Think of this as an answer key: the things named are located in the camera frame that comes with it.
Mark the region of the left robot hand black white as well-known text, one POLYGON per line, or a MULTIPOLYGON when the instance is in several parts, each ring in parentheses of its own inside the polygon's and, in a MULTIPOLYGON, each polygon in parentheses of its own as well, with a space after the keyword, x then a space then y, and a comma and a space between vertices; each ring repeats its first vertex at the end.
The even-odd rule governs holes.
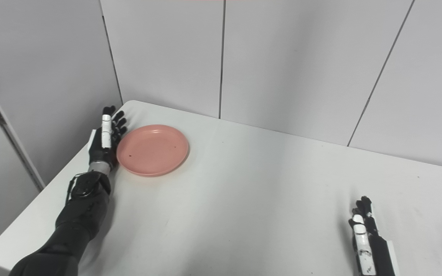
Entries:
POLYGON ((103 108, 101 126, 91 133, 88 144, 89 164, 105 163, 110 169, 116 167, 117 147, 127 132, 125 112, 116 111, 114 105, 103 108))

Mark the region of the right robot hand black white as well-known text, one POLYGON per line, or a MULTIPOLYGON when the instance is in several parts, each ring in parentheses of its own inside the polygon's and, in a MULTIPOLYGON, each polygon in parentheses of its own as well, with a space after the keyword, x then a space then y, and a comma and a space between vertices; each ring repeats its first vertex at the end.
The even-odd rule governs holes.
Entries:
POLYGON ((371 199, 362 196, 355 204, 348 223, 358 275, 399 276, 393 243, 379 234, 371 199))

